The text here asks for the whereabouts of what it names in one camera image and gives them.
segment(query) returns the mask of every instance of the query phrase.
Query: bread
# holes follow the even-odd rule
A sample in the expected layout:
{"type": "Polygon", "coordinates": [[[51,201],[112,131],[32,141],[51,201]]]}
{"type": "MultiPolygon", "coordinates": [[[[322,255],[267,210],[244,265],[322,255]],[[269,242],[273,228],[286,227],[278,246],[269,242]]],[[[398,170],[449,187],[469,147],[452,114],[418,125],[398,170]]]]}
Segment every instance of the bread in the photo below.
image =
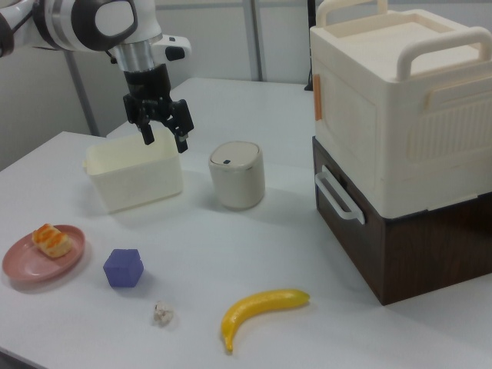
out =
{"type": "Polygon", "coordinates": [[[71,250],[71,240],[51,224],[45,224],[32,232],[36,247],[50,258],[60,258],[71,250]]]}

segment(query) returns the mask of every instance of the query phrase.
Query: brown wooden box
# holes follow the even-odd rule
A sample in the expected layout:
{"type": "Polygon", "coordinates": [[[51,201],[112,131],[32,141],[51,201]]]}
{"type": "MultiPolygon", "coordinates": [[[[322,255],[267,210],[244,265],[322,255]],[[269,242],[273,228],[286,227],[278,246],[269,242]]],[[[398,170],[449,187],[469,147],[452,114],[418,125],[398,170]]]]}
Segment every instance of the brown wooden box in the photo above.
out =
{"type": "Polygon", "coordinates": [[[383,305],[492,272],[492,193],[385,219],[316,138],[313,152],[315,174],[326,166],[364,213],[365,224],[340,218],[316,187],[317,209],[383,305]]]}

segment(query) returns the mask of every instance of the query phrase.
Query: pink plate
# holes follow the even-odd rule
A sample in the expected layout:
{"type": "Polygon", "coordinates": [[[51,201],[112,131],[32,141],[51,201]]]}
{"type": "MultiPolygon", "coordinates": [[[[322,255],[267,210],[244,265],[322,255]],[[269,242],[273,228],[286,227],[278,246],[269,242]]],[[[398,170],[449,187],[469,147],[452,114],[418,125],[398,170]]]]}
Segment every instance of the pink plate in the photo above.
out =
{"type": "Polygon", "coordinates": [[[39,282],[63,273],[80,260],[84,254],[84,233],[71,225],[56,225],[66,233],[71,241],[71,250],[60,258],[52,259],[36,248],[28,234],[7,251],[3,257],[2,268],[12,280],[39,282]]]}

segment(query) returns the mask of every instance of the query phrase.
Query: toy banana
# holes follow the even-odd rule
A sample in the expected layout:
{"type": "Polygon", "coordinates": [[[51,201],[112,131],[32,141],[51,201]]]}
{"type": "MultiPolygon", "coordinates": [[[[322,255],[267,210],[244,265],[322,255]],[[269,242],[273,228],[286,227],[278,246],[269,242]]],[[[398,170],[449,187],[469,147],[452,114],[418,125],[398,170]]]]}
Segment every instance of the toy banana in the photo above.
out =
{"type": "Polygon", "coordinates": [[[225,348],[232,352],[232,340],[239,326],[255,315],[266,311],[296,308],[309,301],[309,294],[299,290],[274,290],[253,294],[232,305],[222,319],[225,348]]]}

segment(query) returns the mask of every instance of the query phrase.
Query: purple cube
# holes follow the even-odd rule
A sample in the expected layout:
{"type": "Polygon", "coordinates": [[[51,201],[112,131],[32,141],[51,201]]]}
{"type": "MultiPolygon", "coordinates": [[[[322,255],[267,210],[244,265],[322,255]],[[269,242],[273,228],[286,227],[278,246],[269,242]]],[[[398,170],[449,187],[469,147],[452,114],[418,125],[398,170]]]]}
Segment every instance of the purple cube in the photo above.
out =
{"type": "Polygon", "coordinates": [[[136,249],[114,249],[103,268],[111,287],[135,287],[144,271],[136,249]]]}

